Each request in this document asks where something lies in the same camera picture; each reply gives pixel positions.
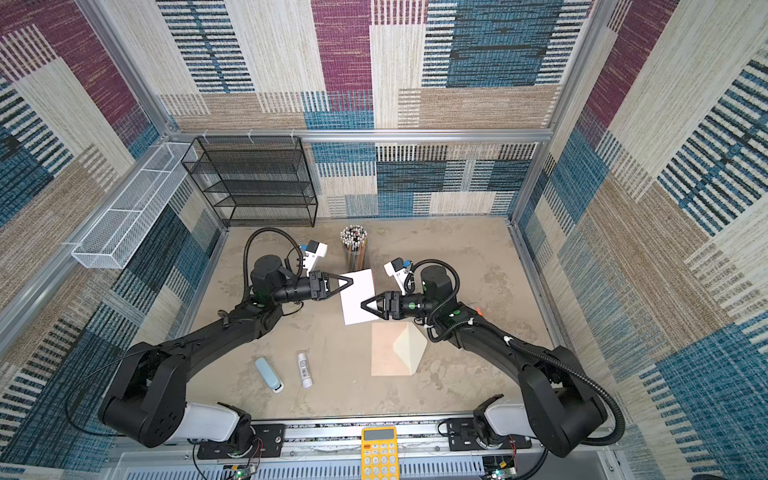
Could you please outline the pink paper envelope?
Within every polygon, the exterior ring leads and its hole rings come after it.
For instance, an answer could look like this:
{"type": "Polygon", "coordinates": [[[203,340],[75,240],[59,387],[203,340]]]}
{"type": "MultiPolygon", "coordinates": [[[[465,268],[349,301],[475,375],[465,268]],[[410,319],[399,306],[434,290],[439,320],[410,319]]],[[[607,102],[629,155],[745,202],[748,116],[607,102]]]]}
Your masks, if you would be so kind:
{"type": "Polygon", "coordinates": [[[371,330],[371,375],[414,375],[427,343],[426,336],[414,324],[374,323],[371,330]]]}

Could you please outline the aluminium front rail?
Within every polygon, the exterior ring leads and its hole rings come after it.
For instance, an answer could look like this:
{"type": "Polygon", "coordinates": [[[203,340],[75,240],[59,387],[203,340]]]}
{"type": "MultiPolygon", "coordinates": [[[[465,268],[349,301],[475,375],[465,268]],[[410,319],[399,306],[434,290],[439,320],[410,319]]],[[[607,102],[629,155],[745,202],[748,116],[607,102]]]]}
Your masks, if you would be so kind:
{"type": "Polygon", "coordinates": [[[531,471],[538,479],[628,479],[627,461],[608,447],[579,447],[565,458],[545,454],[532,439],[530,449],[451,451],[437,433],[444,419],[468,413],[278,419],[284,424],[277,458],[196,460],[196,445],[178,441],[150,450],[117,441],[101,471],[104,479],[361,479],[361,434],[365,428],[397,430],[400,479],[488,479],[531,471]]]}

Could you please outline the yellow calculator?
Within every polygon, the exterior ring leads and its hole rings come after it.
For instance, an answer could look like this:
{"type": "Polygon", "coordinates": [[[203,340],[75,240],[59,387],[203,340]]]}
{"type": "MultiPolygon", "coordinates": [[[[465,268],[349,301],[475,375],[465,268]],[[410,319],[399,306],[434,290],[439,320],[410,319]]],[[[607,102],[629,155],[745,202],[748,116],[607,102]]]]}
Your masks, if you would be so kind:
{"type": "Polygon", "coordinates": [[[397,430],[394,426],[365,428],[361,434],[362,480],[399,480],[397,430]]]}

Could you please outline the pink lined letter paper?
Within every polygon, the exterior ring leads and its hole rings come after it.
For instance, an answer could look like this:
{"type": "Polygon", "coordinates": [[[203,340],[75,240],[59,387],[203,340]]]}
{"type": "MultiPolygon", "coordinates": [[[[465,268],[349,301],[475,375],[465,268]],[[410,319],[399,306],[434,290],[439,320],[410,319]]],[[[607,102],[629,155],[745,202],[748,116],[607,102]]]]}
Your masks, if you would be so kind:
{"type": "Polygon", "coordinates": [[[377,316],[361,308],[361,303],[375,296],[371,269],[343,274],[352,279],[352,285],[341,292],[341,305],[345,325],[374,321],[377,316]]]}

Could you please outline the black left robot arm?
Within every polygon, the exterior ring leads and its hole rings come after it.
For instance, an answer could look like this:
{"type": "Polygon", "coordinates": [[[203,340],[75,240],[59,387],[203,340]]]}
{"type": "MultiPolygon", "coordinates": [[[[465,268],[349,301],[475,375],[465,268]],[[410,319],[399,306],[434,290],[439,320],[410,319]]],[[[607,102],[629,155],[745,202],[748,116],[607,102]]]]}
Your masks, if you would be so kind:
{"type": "Polygon", "coordinates": [[[98,409],[106,437],[127,437],[154,448],[187,440],[213,444],[234,458],[255,443],[252,417],[228,405],[204,405],[187,400],[187,384],[202,369],[230,351],[271,332],[283,317],[286,303],[323,301],[353,286],[348,276],[314,270],[325,247],[311,241],[300,246],[287,232],[276,229],[298,256],[293,267],[287,258],[264,255],[243,262],[243,295],[218,320],[183,337],[156,345],[140,342],[110,363],[115,374],[98,409]],[[337,288],[331,288],[335,279],[337,288]]]}

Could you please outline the white glue stick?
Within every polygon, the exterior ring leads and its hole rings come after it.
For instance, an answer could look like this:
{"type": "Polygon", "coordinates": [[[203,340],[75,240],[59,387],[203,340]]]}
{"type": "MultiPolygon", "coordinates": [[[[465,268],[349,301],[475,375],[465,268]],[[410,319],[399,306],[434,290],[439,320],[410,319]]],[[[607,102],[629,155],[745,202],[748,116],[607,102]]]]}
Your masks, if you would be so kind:
{"type": "Polygon", "coordinates": [[[313,385],[313,380],[311,377],[308,357],[306,353],[299,352],[297,354],[297,361],[298,361],[298,367],[299,367],[302,386],[304,388],[310,388],[313,385]]]}

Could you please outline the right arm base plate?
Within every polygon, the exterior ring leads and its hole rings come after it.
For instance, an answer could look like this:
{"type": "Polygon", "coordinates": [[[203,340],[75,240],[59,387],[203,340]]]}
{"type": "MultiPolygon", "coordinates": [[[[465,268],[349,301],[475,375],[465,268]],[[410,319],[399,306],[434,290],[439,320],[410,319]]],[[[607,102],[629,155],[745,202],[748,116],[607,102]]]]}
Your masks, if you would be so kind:
{"type": "Polygon", "coordinates": [[[437,425],[437,433],[448,439],[451,451],[530,449],[532,439],[497,434],[485,420],[449,418],[437,425]]]}

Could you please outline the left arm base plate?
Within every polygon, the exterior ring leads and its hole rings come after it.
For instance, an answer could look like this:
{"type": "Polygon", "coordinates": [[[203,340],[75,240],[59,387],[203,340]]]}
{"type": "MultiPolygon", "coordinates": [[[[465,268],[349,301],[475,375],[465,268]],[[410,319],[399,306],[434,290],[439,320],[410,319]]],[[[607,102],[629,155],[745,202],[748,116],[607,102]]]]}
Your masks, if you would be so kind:
{"type": "Polygon", "coordinates": [[[196,460],[255,460],[280,456],[284,424],[251,424],[237,427],[223,442],[203,441],[196,445],[196,460]]]}

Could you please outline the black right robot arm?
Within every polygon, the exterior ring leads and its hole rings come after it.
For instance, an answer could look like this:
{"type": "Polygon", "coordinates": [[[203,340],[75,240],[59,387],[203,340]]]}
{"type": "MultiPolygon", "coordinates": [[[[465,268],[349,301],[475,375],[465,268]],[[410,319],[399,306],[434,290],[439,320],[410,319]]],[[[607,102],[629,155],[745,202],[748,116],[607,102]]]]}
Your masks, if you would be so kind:
{"type": "Polygon", "coordinates": [[[609,446],[626,431],[616,399],[583,370],[565,347],[548,349],[503,331],[458,299],[461,281],[448,263],[426,259],[398,263],[399,282],[420,285],[385,291],[360,302],[382,320],[419,319],[432,343],[449,342],[485,359],[514,380],[522,393],[533,436],[563,458],[579,445],[609,446]]]}

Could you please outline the pencil holder cup with pencils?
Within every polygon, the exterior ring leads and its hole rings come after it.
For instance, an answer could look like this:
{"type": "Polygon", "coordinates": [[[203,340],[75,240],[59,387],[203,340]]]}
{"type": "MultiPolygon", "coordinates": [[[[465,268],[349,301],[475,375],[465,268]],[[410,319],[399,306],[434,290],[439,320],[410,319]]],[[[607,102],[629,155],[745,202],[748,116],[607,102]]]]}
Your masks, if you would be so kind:
{"type": "Polygon", "coordinates": [[[362,225],[349,225],[340,232],[341,244],[345,250],[346,265],[350,272],[366,269],[367,231],[362,225]]]}

